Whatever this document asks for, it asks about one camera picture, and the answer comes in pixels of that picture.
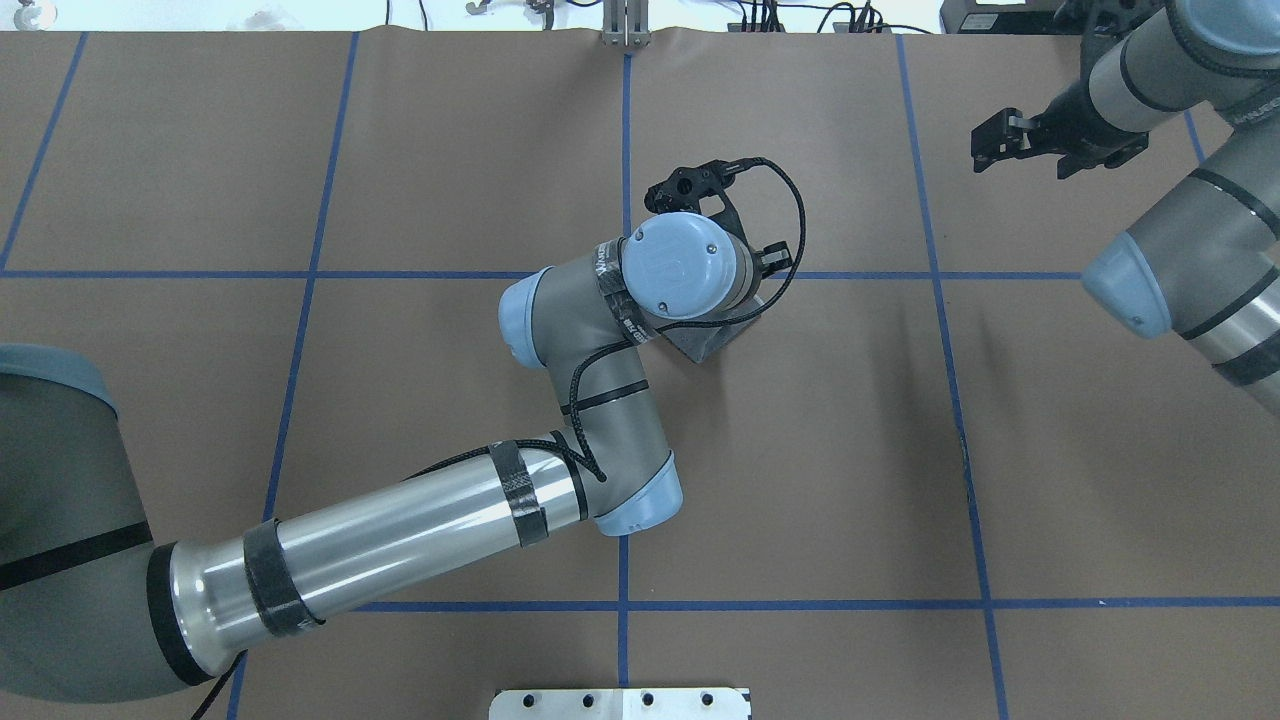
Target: black tape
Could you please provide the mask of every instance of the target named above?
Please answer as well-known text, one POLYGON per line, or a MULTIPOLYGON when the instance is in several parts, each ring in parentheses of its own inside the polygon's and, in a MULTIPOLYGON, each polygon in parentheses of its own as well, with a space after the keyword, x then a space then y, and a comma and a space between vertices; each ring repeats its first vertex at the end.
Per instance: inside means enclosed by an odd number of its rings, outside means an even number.
POLYGON ((298 593, 280 547, 279 520, 268 520, 244 533, 244 577, 257 616, 278 638, 297 635, 324 620, 311 615, 298 593))
POLYGON ((1224 307, 1220 313, 1204 320, 1203 323, 1196 325, 1194 328, 1178 334, 1180 334, 1183 340, 1196 340, 1199 336, 1207 333, 1208 331, 1221 325, 1228 318, 1239 313, 1242 307, 1244 307, 1249 302, 1253 302, 1253 300, 1257 296, 1262 295, 1262 291, 1271 287, 1271 283, 1274 283, 1276 278, 1280 278, 1280 268, 1272 266, 1270 270, 1267 270, 1267 274, 1262 275, 1261 281, 1253 283, 1253 287, 1244 291, 1243 295, 1236 297, 1234 302, 1224 307))
POLYGON ((0 565, 0 592, 151 542, 146 520, 0 565))
MULTIPOLYGON (((636 380, 628 386, 616 387, 609 392, 602 392, 599 395, 593 395, 577 401, 577 411, 590 410, 591 407, 598 407, 605 402, 613 402, 614 400, 622 400, 628 395, 635 395, 640 391, 649 389, 649 380, 636 380)), ((561 415, 568 415, 572 407, 568 405, 561 405, 561 415)))
POLYGON ((495 442, 489 446, 489 457, 498 470, 502 492, 511 506, 511 519, 516 523, 520 547, 529 547, 547 539, 547 509, 538 502, 534 493, 534 480, 529 477, 525 459, 513 441, 495 442))
POLYGON ((1147 96, 1146 92, 1138 90, 1138 86, 1133 82, 1133 76, 1129 74, 1129 41, 1126 40, 1124 47, 1120 49, 1120 79, 1124 81, 1124 86, 1129 88, 1129 95, 1133 95, 1134 100, 1142 102, 1143 105, 1151 108, 1152 110, 1160 110, 1161 113, 1181 113, 1179 108, 1170 108, 1169 105, 1162 105, 1156 102, 1147 96))
POLYGON ((151 614, 151 632, 169 669, 179 680, 195 687, 214 676, 205 673, 191 656, 191 648, 178 626, 178 612, 173 607, 173 591, 169 587, 169 561, 173 559, 174 544, 177 543, 151 551, 151 560, 147 561, 147 611, 151 614))
MULTIPOLYGON (((561 447, 568 447, 564 442, 564 436, 559 430, 552 430, 552 437, 556 438, 556 445, 561 447)), ((570 454, 562 454, 564 460, 564 466, 568 468, 570 478, 573 479, 573 495, 577 496, 577 519, 586 520, 586 488, 582 487, 582 475, 577 471, 577 462, 570 454)))
POLYGON ((1280 331, 1254 345, 1239 357, 1213 365, 1226 382, 1245 387, 1270 378, 1280 370, 1280 331))
POLYGON ((1271 208, 1267 208, 1266 202, 1258 200, 1256 195, 1212 170, 1206 170, 1204 168, 1196 168, 1188 177, 1204 181, 1236 199, 1240 205, 1244 205, 1245 209, 1257 215, 1258 219, 1271 229, 1271 234, 1276 236, 1276 240, 1280 240, 1280 217, 1276 217, 1275 211, 1272 211, 1271 208))
POLYGON ((602 242, 595 247, 595 282, 604 297, 604 304, 609 306, 613 319, 618 322, 622 337, 634 345, 644 345, 658 337, 658 333, 649 327, 640 305, 627 292, 627 283, 622 277, 621 249, 621 237, 602 242))
POLYGON ((1178 40, 1178 45, 1187 53, 1197 65, 1204 68, 1206 70, 1235 78, 1247 79, 1266 79, 1280 77, 1280 69, 1263 69, 1263 68, 1236 68, 1210 58, 1204 51, 1196 45, 1196 33, 1187 24, 1187 19, 1181 14, 1181 3, 1175 0, 1169 0, 1166 15, 1169 17, 1169 27, 1174 31, 1174 38, 1178 40))

